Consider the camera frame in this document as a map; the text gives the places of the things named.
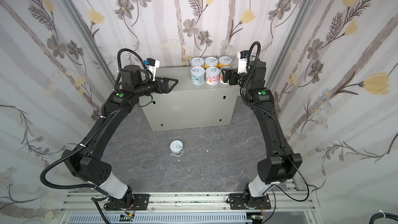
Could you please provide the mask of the yellow white label can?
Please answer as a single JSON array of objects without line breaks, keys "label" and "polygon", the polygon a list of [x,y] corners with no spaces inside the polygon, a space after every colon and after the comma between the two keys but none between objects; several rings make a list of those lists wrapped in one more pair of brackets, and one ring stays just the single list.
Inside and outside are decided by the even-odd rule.
[{"label": "yellow white label can", "polygon": [[209,68],[209,67],[218,67],[218,59],[215,57],[208,57],[205,60],[205,69]]}]

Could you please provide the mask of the pink label can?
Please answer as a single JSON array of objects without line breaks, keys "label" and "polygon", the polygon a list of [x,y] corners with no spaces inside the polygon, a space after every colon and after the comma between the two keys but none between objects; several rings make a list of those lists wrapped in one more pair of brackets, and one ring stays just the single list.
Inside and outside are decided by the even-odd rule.
[{"label": "pink label can", "polygon": [[209,67],[205,71],[205,81],[209,85],[216,85],[220,80],[220,69],[217,67]]}]

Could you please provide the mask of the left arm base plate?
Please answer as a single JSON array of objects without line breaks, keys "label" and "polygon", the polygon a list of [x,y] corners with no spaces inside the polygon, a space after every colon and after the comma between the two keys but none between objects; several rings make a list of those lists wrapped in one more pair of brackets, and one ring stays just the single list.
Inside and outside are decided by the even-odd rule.
[{"label": "left arm base plate", "polygon": [[149,194],[126,193],[122,199],[110,197],[104,204],[107,211],[146,211],[149,203]]}]

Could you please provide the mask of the purple label can front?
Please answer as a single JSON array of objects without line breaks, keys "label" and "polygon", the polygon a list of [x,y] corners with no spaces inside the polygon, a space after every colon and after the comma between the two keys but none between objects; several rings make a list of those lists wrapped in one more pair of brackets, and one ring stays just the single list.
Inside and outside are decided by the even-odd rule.
[{"label": "purple label can front", "polygon": [[202,58],[193,58],[191,60],[191,67],[192,68],[194,68],[194,67],[202,67],[202,68],[204,68],[205,67],[205,60],[202,59]]}]

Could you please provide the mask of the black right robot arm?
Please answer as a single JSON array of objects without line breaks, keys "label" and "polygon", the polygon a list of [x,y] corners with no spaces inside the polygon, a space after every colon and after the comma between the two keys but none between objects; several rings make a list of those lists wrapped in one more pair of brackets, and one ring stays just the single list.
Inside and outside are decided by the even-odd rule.
[{"label": "black right robot arm", "polygon": [[238,54],[237,69],[222,69],[223,80],[239,86],[239,95],[259,123],[266,158],[258,162],[258,175],[245,190],[246,200],[263,197],[274,186],[292,179],[302,164],[302,156],[295,153],[283,134],[277,117],[276,100],[265,87],[266,63],[260,61],[261,44],[255,41],[249,50]]}]

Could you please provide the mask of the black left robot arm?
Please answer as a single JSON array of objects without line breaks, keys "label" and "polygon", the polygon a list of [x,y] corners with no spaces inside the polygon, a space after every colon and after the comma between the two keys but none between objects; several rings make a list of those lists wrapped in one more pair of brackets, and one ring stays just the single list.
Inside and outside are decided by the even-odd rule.
[{"label": "black left robot arm", "polygon": [[[62,157],[47,166],[40,174],[42,184],[53,189],[92,188],[112,199],[127,196],[128,185],[112,172],[112,166],[101,160],[105,148],[120,123],[139,106],[140,98],[167,94],[178,80],[156,77],[160,62],[153,58],[143,60],[136,52],[123,48],[117,54],[118,75],[113,92],[101,106],[99,120],[87,136],[73,150],[65,150]],[[72,176],[84,181],[78,185],[56,185],[47,173],[64,163]]]}]

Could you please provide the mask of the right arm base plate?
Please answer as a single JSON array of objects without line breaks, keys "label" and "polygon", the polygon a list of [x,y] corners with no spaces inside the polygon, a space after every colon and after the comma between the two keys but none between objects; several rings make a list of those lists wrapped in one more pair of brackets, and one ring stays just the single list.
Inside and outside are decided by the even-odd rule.
[{"label": "right arm base plate", "polygon": [[230,205],[231,210],[268,210],[272,208],[268,195],[254,198],[247,192],[229,194],[226,203]]}]

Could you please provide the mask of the orange persimmon label can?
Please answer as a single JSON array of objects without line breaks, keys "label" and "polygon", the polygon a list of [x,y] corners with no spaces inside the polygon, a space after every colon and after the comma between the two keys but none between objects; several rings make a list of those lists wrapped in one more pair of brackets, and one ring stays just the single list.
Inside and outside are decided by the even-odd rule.
[{"label": "orange persimmon label can", "polygon": [[220,68],[220,83],[227,85],[228,82],[224,82],[224,77],[227,74],[227,70],[232,69],[230,66],[223,66]]}]

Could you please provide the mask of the blue label can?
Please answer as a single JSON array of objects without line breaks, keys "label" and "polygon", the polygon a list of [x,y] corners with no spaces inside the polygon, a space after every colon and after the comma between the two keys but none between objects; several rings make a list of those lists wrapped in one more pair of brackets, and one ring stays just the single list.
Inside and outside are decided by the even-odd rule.
[{"label": "blue label can", "polygon": [[202,85],[205,83],[205,69],[200,66],[193,67],[190,71],[191,82],[196,85]]},{"label": "blue label can", "polygon": [[180,140],[174,140],[170,143],[170,150],[173,156],[180,156],[183,153],[183,143]]}]

